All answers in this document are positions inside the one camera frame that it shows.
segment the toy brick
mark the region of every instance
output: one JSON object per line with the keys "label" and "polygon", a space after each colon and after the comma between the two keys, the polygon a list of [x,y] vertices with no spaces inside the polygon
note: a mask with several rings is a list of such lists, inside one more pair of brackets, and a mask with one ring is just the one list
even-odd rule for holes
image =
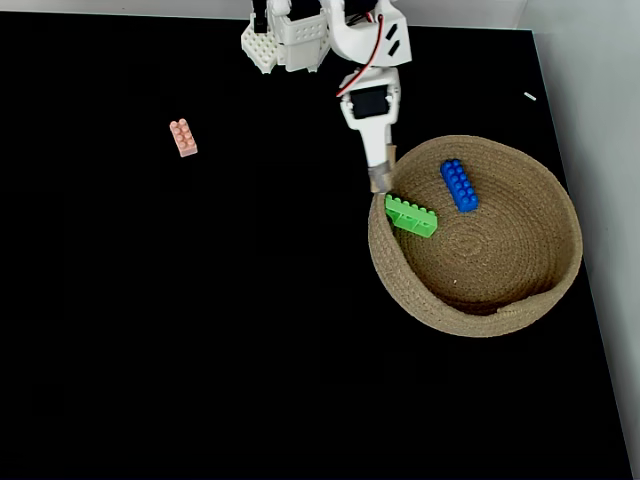
{"label": "toy brick", "polygon": [[457,158],[447,160],[440,167],[440,173],[451,192],[453,201],[462,213],[478,208],[478,196]]}
{"label": "toy brick", "polygon": [[196,145],[193,135],[191,134],[191,130],[189,129],[189,125],[184,118],[180,119],[178,122],[171,122],[169,127],[171,128],[173,139],[176,141],[181,157],[198,153],[198,146]]}
{"label": "toy brick", "polygon": [[391,195],[385,197],[385,210],[391,217],[393,224],[415,233],[421,237],[429,238],[438,228],[438,217],[434,211],[427,211],[424,207],[402,201],[400,198],[393,198]]}

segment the woven basket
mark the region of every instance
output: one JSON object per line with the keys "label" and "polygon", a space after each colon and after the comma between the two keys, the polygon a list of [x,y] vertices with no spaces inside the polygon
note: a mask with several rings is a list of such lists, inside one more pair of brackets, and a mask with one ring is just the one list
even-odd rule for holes
{"label": "woven basket", "polygon": [[[440,165],[459,158],[478,209],[459,213]],[[431,238],[396,229],[374,195],[369,247],[382,283],[411,315],[438,330],[493,337],[547,313],[582,258],[575,209],[554,175],[524,153],[478,137],[436,138],[396,165],[393,194],[435,210]]]}

